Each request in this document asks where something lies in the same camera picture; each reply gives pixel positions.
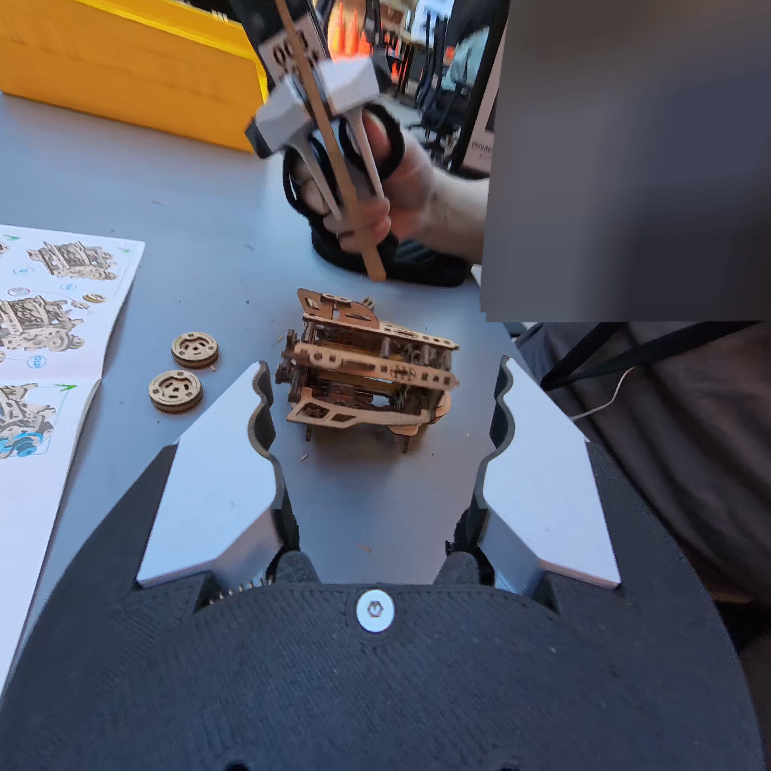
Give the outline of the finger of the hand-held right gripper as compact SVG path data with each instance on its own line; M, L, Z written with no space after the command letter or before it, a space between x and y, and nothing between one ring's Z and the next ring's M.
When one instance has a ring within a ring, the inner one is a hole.
M247 125L245 136L260 159L268 159L287 147L296 150L332 214L339 218L339 205L312 149L314 127L315 121L302 86L278 83Z
M384 198L379 171L365 130L365 106L379 95L374 65L369 58L323 59L318 63L318 87L324 106L337 126L339 146L357 191L365 180L371 194Z

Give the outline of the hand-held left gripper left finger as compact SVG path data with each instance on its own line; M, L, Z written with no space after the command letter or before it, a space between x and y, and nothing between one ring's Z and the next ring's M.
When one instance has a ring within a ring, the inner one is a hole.
M245 589L288 549L288 491L271 453L271 373L252 364L179 438L137 574L143 587L210 572Z

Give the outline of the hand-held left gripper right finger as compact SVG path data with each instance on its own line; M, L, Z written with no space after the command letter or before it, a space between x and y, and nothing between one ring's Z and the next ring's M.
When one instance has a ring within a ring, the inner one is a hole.
M500 362L474 503L496 588L533 595L545 573L621 583L587 440L511 357Z

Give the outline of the thin wooden stick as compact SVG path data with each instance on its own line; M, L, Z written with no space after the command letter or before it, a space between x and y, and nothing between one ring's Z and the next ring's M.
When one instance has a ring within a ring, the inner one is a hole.
M354 229L367 274L371 281L383 282L386 280L386 272L381 262L377 244L372 239L368 227L362 219L357 192L352 179L349 176L349 171L346 167L341 149L335 138L335 132L332 128L328 111L324 105L322 94L319 91L315 79L314 68L311 66L308 57L304 53L302 41L294 26L294 21L292 20L287 3L285 1L275 1L275 5L281 16L288 41L292 47L292 55L298 66L304 90L310 101L314 121L324 138L324 145L328 151L335 180L344 201L345 213L348 215L349 223Z

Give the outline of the wooden model vehicle body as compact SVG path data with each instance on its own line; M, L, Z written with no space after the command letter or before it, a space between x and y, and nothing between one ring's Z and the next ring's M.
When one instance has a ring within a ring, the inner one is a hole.
M287 422L303 426L306 440L314 428L385 429L407 453L450 410L457 342L384 322L369 299L307 288L297 297L303 329L288 330L275 371L276 384L288 384Z

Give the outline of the person's right forearm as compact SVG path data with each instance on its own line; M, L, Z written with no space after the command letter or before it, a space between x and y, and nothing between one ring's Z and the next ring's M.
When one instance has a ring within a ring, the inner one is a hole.
M449 176L445 200L447 253L472 265L483 262L489 197L488 179Z

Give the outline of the round wooden model wheel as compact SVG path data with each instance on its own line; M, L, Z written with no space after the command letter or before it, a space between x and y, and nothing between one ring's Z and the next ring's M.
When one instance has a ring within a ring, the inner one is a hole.
M165 413L192 410L204 396L198 377L192 371L184 369L159 374L149 383L148 391L153 406Z
M217 341L203 332L187 332L170 347L173 360L183 369L203 369L214 365L220 356Z

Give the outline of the person's right hand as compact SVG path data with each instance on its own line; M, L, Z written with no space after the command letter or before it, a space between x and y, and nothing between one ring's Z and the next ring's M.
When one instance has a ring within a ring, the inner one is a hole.
M412 241L421 247L449 255L452 241L447 229L436 220L433 205L435 168L416 138L400 130L403 154L400 164L382 183L383 195L361 205L362 220L376 244L393 235L399 242ZM289 179L299 202L322 219L321 235L345 256L359 255L360 249L349 218L336 219L302 160L294 162Z

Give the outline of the orange traffic cone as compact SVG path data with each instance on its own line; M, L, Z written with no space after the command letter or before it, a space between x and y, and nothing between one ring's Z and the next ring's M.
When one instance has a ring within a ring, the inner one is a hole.
M327 27L333 59L357 59L373 53L372 1L334 1Z

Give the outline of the black office chair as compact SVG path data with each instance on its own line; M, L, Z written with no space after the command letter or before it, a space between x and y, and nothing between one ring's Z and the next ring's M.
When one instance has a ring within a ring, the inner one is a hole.
M410 131L423 130L425 140L422 147L440 167L448 168L466 121L489 29L480 29L457 45L446 72L423 103L420 121L407 127Z

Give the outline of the yellow plastic bin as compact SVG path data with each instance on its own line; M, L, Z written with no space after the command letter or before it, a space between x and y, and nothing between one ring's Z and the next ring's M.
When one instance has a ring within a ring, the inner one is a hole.
M2 1L1 87L246 153L267 97L239 23L169 1Z

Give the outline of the black cloth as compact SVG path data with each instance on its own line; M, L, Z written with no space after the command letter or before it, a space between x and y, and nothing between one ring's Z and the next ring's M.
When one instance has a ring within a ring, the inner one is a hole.
M312 227L312 245L316 253L330 265L366 276L360 254L342 250L338 239L325 230ZM386 277L392 281L439 288L454 288L470 275L469 264L460 257L445 255L415 241L400 242L389 234L378 246Z

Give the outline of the printed instruction booklet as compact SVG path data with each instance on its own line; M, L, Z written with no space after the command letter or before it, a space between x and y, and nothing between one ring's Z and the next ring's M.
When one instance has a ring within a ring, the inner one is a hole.
M1 226L1 683L145 243Z

